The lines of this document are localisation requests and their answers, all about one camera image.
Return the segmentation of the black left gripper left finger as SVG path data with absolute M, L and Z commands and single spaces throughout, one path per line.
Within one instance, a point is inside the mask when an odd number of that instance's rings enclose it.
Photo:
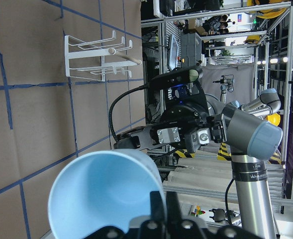
M 165 211 L 162 197 L 159 191 L 150 192 L 150 218 L 154 221 L 165 222 Z

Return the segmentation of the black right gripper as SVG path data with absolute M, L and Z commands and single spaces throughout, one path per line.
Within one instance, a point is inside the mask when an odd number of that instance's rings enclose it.
M 224 115 L 208 108 L 199 81 L 194 82 L 194 88 L 195 93 L 167 100 L 159 122 L 118 134 L 114 149 L 152 150 L 170 145 L 194 153 L 211 141 L 226 142 Z

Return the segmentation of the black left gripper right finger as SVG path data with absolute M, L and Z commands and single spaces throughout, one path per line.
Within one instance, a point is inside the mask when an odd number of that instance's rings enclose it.
M 183 221 L 177 192 L 166 192 L 167 222 L 168 224 L 181 224 Z

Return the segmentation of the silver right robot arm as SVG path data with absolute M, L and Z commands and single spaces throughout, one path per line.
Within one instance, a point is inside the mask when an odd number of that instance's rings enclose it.
M 266 161 L 278 148 L 282 130 L 255 116 L 251 108 L 205 94 L 199 81 L 193 85 L 189 90 L 186 83 L 156 81 L 137 87 L 137 91 L 171 89 L 178 94 L 166 98 L 158 122 L 114 134 L 114 147 L 152 150 L 170 145 L 194 153 L 210 142 L 226 143 L 243 228 L 265 239 L 275 238 Z

